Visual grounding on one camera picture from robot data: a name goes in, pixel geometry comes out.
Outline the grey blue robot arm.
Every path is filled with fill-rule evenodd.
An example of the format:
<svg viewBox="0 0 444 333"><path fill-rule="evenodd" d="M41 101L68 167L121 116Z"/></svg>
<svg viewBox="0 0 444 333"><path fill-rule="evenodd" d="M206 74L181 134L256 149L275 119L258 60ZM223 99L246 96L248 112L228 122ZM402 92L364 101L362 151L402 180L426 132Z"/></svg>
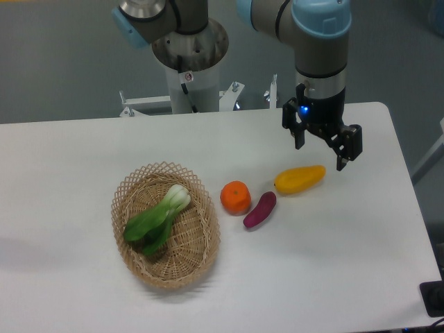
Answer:
<svg viewBox="0 0 444 333"><path fill-rule="evenodd" d="M282 125L296 148L305 133L323 139L342 170L362 152L362 129L342 120L348 36L348 1L238 1L240 18L294 52L296 94L284 104ZM228 35L208 14L206 1L121 1L115 24L136 47L151 46L171 75L173 111L219 109L218 66L228 51Z"/></svg>

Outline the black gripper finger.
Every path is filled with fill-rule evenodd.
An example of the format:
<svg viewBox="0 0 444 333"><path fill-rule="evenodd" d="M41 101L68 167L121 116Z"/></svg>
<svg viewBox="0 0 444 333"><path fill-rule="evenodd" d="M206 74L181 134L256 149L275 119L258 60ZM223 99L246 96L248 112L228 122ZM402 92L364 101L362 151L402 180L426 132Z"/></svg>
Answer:
<svg viewBox="0 0 444 333"><path fill-rule="evenodd" d="M340 124L331 135L327 144L336 153L336 170L342 171L349 161L354 161L363 151L362 127L357 124Z"/></svg>
<svg viewBox="0 0 444 333"><path fill-rule="evenodd" d="M301 149L305 144L306 126L297 120L298 101L295 97L282 106L282 127L290 131L294 138L295 148Z"/></svg>

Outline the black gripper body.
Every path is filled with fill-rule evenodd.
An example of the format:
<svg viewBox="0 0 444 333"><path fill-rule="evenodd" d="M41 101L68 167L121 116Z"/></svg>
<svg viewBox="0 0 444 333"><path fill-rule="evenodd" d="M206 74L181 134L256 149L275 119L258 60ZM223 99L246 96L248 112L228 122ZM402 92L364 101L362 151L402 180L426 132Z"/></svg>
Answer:
<svg viewBox="0 0 444 333"><path fill-rule="evenodd" d="M293 136L296 142L305 140L305 131L324 139L326 142L340 142L345 125L342 120L345 89L326 99L313 99L305 96L308 88L300 83L296 86L296 112L300 123L296 123Z"/></svg>

